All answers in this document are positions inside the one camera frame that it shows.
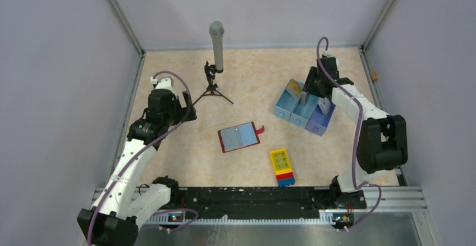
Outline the red leather card holder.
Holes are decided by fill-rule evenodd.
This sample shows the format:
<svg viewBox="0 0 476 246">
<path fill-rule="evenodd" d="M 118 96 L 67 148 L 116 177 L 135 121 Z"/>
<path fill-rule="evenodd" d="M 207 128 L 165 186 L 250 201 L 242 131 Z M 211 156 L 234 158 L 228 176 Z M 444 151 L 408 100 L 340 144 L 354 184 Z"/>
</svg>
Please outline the red leather card holder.
<svg viewBox="0 0 476 246">
<path fill-rule="evenodd" d="M 217 134 L 222 152 L 228 153 L 260 144 L 259 135 L 264 131 L 264 125 L 257 129 L 254 122 L 247 122 L 221 129 Z"/>
</svg>

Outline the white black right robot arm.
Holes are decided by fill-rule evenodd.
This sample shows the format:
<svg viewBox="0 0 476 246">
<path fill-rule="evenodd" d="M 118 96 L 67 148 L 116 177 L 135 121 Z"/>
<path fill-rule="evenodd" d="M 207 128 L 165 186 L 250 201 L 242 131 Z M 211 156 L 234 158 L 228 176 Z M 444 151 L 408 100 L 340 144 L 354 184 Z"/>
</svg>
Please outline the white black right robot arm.
<svg viewBox="0 0 476 246">
<path fill-rule="evenodd" d="M 319 98 L 323 116 L 328 117 L 338 107 L 356 124 L 351 166 L 332 179 L 328 191 L 315 200 L 317 206 L 344 208 L 372 180 L 407 162 L 405 119 L 379 109 L 350 79 L 340 77 L 336 58 L 318 57 L 303 91 Z"/>
</svg>

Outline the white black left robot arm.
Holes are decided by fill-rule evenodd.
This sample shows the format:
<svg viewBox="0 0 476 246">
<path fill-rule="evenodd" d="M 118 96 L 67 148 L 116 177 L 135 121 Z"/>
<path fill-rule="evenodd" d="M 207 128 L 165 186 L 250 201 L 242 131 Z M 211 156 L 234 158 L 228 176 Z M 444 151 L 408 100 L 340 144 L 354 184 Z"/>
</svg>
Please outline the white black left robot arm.
<svg viewBox="0 0 476 246">
<path fill-rule="evenodd" d="M 153 89 L 142 116 L 131 124 L 117 166 L 90 209 L 77 217 L 88 245 L 133 245 L 139 229 L 161 207 L 179 204 L 179 184 L 158 177 L 139 198 L 133 199 L 146 165 L 162 140 L 182 123 L 196 120 L 190 92 L 183 93 L 182 107 L 172 89 Z"/>
</svg>

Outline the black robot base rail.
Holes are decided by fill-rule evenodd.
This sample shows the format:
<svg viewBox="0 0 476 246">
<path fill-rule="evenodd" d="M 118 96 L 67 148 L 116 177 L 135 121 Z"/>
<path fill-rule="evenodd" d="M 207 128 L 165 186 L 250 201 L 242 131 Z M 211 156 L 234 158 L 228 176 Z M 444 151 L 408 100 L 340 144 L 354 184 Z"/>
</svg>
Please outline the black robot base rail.
<svg viewBox="0 0 476 246">
<path fill-rule="evenodd" d="M 328 187 L 189 187 L 173 190 L 162 209 L 188 208 L 201 220 L 227 216 L 230 220 L 318 219 L 325 209 L 365 209 L 363 191 L 331 198 Z"/>
</svg>

